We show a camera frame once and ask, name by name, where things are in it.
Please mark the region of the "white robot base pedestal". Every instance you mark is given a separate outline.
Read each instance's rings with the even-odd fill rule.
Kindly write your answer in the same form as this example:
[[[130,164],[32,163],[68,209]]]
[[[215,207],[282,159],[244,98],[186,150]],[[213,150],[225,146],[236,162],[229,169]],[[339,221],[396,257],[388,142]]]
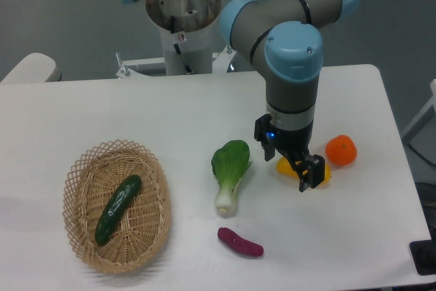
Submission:
[[[159,31],[167,75],[212,72],[221,0],[146,0],[146,11]]]

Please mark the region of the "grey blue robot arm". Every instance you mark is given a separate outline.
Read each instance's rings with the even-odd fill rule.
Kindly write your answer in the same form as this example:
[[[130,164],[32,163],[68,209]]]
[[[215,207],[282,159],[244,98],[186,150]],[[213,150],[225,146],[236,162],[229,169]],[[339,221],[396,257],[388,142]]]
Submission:
[[[122,0],[134,3],[140,0]],[[145,0],[159,27],[169,75],[207,74],[211,35],[218,24],[227,45],[266,82],[266,113],[255,122],[264,157],[281,154],[296,171],[299,189],[324,180],[324,158],[309,152],[323,41],[319,29],[353,13],[360,0]]]

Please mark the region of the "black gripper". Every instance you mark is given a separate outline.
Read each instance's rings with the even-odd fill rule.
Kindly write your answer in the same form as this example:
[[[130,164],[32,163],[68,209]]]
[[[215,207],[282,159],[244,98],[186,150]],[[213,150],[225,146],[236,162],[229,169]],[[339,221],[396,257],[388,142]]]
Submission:
[[[286,157],[299,179],[299,191],[314,189],[325,179],[325,159],[321,155],[309,153],[309,142],[313,124],[297,129],[285,130],[270,124],[272,116],[264,114],[255,121],[254,138],[261,143],[264,160],[275,156],[275,149]]]

